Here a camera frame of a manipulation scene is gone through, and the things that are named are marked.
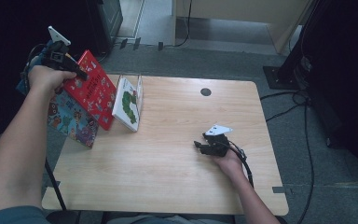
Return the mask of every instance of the gray carpet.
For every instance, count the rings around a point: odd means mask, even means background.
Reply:
[[[263,66],[280,66],[285,57],[240,52],[140,46],[132,50],[115,47],[102,61],[107,73],[133,72],[144,76],[197,77],[253,81],[260,96],[271,94]],[[268,98],[262,102],[265,117],[293,106],[290,95]],[[310,151],[314,163],[315,184],[310,208],[303,223],[358,223],[358,160],[342,149],[325,145],[324,130],[313,111],[308,111]],[[268,122],[282,182],[289,203],[288,223],[297,223],[310,191],[310,159],[305,131],[304,107]],[[48,159],[51,166],[60,155],[65,136],[48,130]],[[85,212],[81,223],[100,223],[100,212]],[[236,217],[237,223],[243,217]]]

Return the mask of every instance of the black circle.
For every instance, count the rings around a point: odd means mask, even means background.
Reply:
[[[211,93],[212,93],[211,90],[209,90],[208,88],[204,88],[204,89],[201,90],[201,94],[203,96],[210,96]]]

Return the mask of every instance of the sleeve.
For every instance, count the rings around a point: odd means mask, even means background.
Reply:
[[[34,206],[19,206],[0,210],[0,224],[50,224],[41,209]]]

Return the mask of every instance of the red book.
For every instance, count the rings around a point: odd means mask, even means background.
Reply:
[[[116,87],[89,50],[77,62],[88,74],[87,80],[80,77],[69,79],[63,88],[87,111],[105,130],[113,121],[112,110],[116,99]]]

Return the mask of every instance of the right hand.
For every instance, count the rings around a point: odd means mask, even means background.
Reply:
[[[225,157],[213,156],[212,159],[231,180],[244,176],[242,162],[232,150],[229,149]]]
[[[54,96],[54,92],[62,87],[62,83],[69,78],[74,78],[76,73],[53,70],[43,65],[35,65],[28,74],[31,90],[46,91]]]

